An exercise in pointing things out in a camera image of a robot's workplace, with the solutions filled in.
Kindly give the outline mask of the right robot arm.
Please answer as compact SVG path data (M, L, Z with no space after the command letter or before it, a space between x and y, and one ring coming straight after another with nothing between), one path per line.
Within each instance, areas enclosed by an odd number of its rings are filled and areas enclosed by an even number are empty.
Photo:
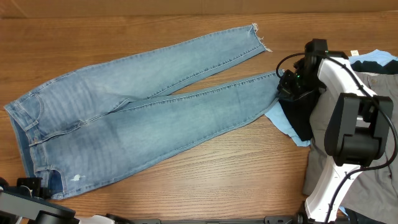
M336 217L338 207L357 176L374 170L372 161L384 154L389 134L397 136L391 121L393 102L377 95L354 73L344 52L328 50L325 39L313 39L299 53L295 71L279 76L279 102L301 138L312 136L310 115L325 97L333 109L325 131L327 154L314 191L291 223L346 223Z

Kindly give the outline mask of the light blue denim jeans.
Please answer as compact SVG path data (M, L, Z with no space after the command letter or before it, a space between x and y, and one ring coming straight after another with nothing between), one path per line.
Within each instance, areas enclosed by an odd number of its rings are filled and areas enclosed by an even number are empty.
M90 65L10 102L26 175L52 199L74 197L258 119L277 101L274 72L180 92L264 52L256 33L251 24Z

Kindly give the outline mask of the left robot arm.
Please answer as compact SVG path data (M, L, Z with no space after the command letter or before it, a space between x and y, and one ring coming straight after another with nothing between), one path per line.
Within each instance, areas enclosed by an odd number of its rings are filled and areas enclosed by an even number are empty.
M123 224L132 221L111 214L77 217L76 211L36 198L27 186L11 187L1 179L1 223L18 224L22 219L36 224Z

